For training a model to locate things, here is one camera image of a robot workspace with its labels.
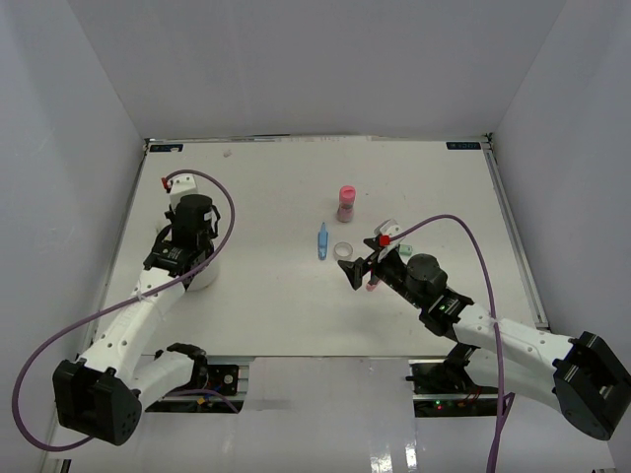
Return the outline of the clear tape roll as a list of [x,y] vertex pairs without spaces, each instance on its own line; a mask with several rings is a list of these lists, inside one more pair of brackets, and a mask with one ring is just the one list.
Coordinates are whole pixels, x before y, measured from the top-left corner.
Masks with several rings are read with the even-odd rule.
[[347,241],[340,241],[333,247],[336,261],[350,261],[354,253],[353,246]]

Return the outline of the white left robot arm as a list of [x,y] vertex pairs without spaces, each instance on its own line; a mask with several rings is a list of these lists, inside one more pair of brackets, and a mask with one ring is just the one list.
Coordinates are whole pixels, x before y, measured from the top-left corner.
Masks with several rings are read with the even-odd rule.
[[207,384],[204,352],[194,345],[172,344],[153,362],[139,364],[175,303],[219,274],[218,263],[206,261],[215,253],[220,219],[212,199],[183,195],[167,217],[171,226],[145,259],[132,303],[78,361],[61,362],[53,374],[58,422],[66,429],[122,445],[147,407],[177,388],[196,393]]

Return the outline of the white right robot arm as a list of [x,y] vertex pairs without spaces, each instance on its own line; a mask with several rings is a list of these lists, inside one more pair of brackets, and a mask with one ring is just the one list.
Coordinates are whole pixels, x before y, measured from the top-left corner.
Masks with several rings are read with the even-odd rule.
[[593,439],[611,439],[630,406],[630,373],[601,337],[588,331],[569,337],[495,319],[449,287],[436,257],[420,253],[403,260],[374,238],[365,243],[372,249],[368,257],[341,260],[339,267],[353,289],[365,276],[380,280],[419,309],[430,332],[455,342],[445,368],[452,390],[494,386],[554,409]]

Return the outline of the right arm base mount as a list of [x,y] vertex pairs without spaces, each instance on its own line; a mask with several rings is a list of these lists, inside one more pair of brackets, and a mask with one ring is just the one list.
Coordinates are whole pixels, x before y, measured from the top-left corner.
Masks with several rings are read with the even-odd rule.
[[411,363],[405,379],[412,388],[417,419],[496,415],[496,387],[476,384],[464,372],[442,362]]

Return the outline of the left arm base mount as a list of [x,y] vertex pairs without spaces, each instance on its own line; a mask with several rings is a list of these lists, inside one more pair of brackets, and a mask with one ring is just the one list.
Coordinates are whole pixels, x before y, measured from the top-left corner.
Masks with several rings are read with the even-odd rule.
[[171,414],[239,414],[245,403],[248,383],[248,368],[234,364],[208,366],[202,387],[192,394],[183,394],[192,387],[175,390],[146,409],[152,413]]

